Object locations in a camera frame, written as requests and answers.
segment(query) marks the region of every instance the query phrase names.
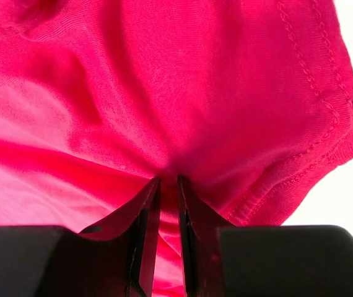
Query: stitching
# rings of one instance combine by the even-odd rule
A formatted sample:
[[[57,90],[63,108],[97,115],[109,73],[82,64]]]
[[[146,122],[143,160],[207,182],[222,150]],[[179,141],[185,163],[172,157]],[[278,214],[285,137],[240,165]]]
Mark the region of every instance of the stitching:
[[[336,126],[339,124],[339,113],[333,108],[333,105],[331,103],[329,103],[328,101],[325,100],[323,92],[319,88],[318,84],[316,83],[316,81],[315,81],[315,79],[314,79],[314,77],[312,75],[312,72],[309,70],[309,68],[307,67],[306,62],[303,59],[302,52],[300,51],[300,47],[297,44],[296,35],[292,31],[292,25],[290,23],[290,17],[288,16],[288,14],[285,11],[284,3],[278,2],[277,3],[277,8],[278,8],[278,10],[280,12],[280,18],[281,18],[282,22],[284,23],[285,30],[287,31],[288,39],[292,42],[292,47],[294,49],[294,53],[295,53],[296,57],[298,58],[298,61],[299,61],[299,64],[301,65],[301,67],[302,67],[303,73],[306,75],[307,80],[310,83],[310,87],[314,91],[314,95],[317,98],[319,98],[319,100],[325,105],[325,107],[332,113],[333,122],[332,122],[331,127],[325,132],[325,134],[321,137],[320,140],[316,141],[314,144],[311,144],[311,146],[309,146],[309,148],[306,149],[306,151],[304,151],[302,153],[298,153],[298,154],[290,157],[289,159],[285,160],[284,162],[276,165],[273,168],[273,170],[276,170],[276,169],[284,166],[285,164],[288,164],[290,162],[296,161],[297,159],[302,158],[304,155],[307,155],[307,154],[311,153],[318,145],[322,144],[327,138],[330,137],[331,133],[335,130]],[[334,59],[332,60],[331,63],[333,63],[335,68],[337,68],[335,63],[334,63]],[[252,187],[250,187],[249,190],[247,190],[246,194],[240,199],[238,204],[233,208],[233,210],[227,216],[228,220],[230,220],[235,215],[236,211],[240,208],[241,204],[246,200],[247,196],[252,193],[252,190],[254,188],[255,188],[255,185],[252,185]],[[262,206],[262,204],[264,203],[264,201],[263,201],[264,197],[260,198],[259,201],[257,201],[257,203],[254,206],[254,208],[246,216],[245,221],[248,221],[258,211],[258,209]]]
[[[308,168],[306,168],[304,171],[302,171],[301,173],[298,173],[294,176],[292,176],[291,178],[277,184],[276,186],[274,186],[256,205],[255,209],[253,209],[251,211],[251,213],[246,217],[246,219],[244,219],[242,226],[247,226],[247,224],[249,224],[250,218],[252,216],[254,216],[258,210],[263,206],[263,204],[266,202],[267,196],[271,196],[273,195],[276,191],[278,191],[279,189],[286,187],[288,184],[293,184],[293,183],[297,183],[299,182],[302,178],[304,178],[310,171],[314,170],[317,166],[332,166],[334,165],[336,159],[333,158],[333,154],[335,153],[335,151],[339,148],[339,146],[345,142],[347,140],[347,138],[349,137],[349,134],[347,134],[346,136],[344,136],[339,142],[337,142],[337,144],[326,154],[322,155],[316,162],[312,163]]]
[[[317,0],[312,0],[313,3],[313,10],[315,12],[316,19],[318,21],[318,26],[320,27],[321,30],[321,36],[323,37],[324,44],[326,46],[326,49],[328,50],[328,58],[329,62],[331,63],[331,67],[333,69],[336,81],[338,82],[339,88],[342,90],[343,95],[346,98],[347,105],[349,107],[352,107],[352,98],[350,96],[350,93],[346,90],[346,85],[342,81],[342,76],[340,74],[339,68],[336,65],[335,61],[335,53],[331,48],[331,42],[328,39],[328,32],[325,30],[325,24],[322,20],[322,14],[318,8],[318,1]]]

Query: pink fabric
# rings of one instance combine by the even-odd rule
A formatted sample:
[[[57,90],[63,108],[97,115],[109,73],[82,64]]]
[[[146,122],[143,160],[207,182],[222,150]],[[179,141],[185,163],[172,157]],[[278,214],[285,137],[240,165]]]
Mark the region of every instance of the pink fabric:
[[[80,231],[163,182],[154,296],[181,296],[176,178],[280,225],[353,158],[331,0],[0,0],[0,225]]]

